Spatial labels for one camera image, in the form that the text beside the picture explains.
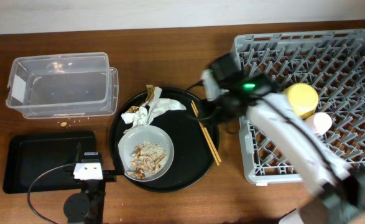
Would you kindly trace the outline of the pink plastic cup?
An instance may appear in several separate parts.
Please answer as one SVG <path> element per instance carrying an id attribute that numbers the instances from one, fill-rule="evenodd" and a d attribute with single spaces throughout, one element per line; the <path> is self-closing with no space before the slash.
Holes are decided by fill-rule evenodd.
<path id="1" fill-rule="evenodd" d="M 332 118 L 324 112 L 317 112 L 304 120 L 305 124 L 312 130 L 312 132 L 321 136 L 325 134 L 332 126 Z"/>

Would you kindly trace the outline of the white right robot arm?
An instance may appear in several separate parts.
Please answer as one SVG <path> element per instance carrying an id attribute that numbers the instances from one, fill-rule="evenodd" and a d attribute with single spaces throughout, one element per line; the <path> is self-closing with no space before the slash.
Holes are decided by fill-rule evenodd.
<path id="1" fill-rule="evenodd" d="M 331 152 L 295 114 L 285 94 L 263 73 L 247 77 L 226 54 L 203 71 L 206 98 L 148 86 L 118 114 L 110 133 L 114 170 L 79 162 L 76 179 L 96 182 L 97 207 L 105 182 L 123 175 L 160 190 L 172 180 L 191 182 L 218 160 L 218 125 L 245 117 L 294 166 L 313 199 L 280 223 L 347 223 L 365 212 L 365 169 Z"/>

